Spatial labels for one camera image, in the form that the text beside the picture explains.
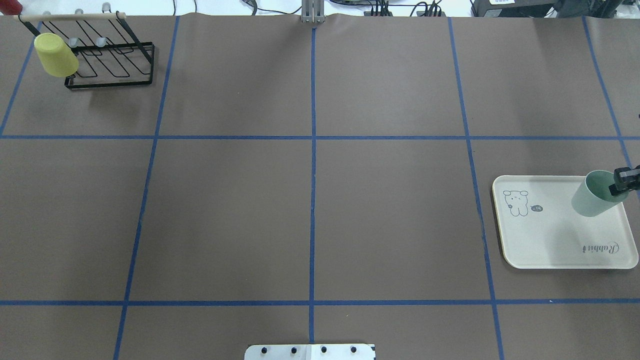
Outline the red bottle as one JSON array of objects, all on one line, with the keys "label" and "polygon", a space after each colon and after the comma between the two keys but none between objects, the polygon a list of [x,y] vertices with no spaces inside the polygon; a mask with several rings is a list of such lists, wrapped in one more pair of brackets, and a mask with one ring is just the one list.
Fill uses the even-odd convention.
[{"label": "red bottle", "polygon": [[0,13],[5,16],[20,15],[23,12],[23,5],[19,0],[0,0]]}]

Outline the aluminium frame post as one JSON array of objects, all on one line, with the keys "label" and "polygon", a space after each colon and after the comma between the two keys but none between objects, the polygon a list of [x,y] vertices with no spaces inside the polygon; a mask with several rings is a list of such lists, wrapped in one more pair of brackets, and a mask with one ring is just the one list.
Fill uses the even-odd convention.
[{"label": "aluminium frame post", "polygon": [[324,0],[302,0],[301,22],[304,24],[321,24],[326,21]]}]

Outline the yellow cup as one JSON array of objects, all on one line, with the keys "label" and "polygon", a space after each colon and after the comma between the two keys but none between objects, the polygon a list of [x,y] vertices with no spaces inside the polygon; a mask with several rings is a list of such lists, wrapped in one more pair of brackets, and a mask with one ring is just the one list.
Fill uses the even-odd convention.
[{"label": "yellow cup", "polygon": [[78,71],[78,58],[57,34],[41,33],[35,37],[33,45],[39,61],[48,75],[66,78]]}]

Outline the white pedestal column base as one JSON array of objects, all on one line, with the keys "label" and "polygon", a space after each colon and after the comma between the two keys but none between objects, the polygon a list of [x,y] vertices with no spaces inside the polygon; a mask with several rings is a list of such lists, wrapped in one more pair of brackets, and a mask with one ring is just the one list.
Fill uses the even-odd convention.
[{"label": "white pedestal column base", "polygon": [[374,344],[255,344],[247,347],[245,360],[375,360]]}]

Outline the cream rabbit tray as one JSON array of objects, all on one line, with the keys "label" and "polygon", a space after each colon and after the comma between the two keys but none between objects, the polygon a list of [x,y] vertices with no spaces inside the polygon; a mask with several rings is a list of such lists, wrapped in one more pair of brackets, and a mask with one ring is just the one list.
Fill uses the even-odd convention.
[{"label": "cream rabbit tray", "polygon": [[517,269],[633,269],[639,254],[622,202],[589,203],[583,176],[501,175],[491,191],[505,261]]}]

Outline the green cup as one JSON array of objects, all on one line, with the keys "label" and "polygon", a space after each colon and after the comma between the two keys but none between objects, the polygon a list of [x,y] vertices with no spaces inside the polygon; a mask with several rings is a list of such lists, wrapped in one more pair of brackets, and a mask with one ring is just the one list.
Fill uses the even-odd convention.
[{"label": "green cup", "polygon": [[596,217],[622,203],[628,198],[629,192],[612,194],[610,186],[614,184],[614,173],[606,170],[590,171],[571,199],[573,209],[584,217]]}]

